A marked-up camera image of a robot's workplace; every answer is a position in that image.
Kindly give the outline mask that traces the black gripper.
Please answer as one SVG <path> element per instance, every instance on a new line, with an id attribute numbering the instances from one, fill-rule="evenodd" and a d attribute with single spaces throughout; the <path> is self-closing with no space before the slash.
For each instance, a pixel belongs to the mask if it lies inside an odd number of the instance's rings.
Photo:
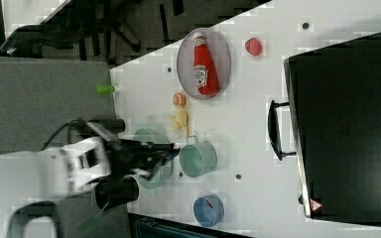
<path id="1" fill-rule="evenodd" d="M 139 175 L 151 180 L 158 170 L 179 153 L 174 143 L 142 143 L 119 139 L 107 143 L 111 174 L 115 178 Z"/>

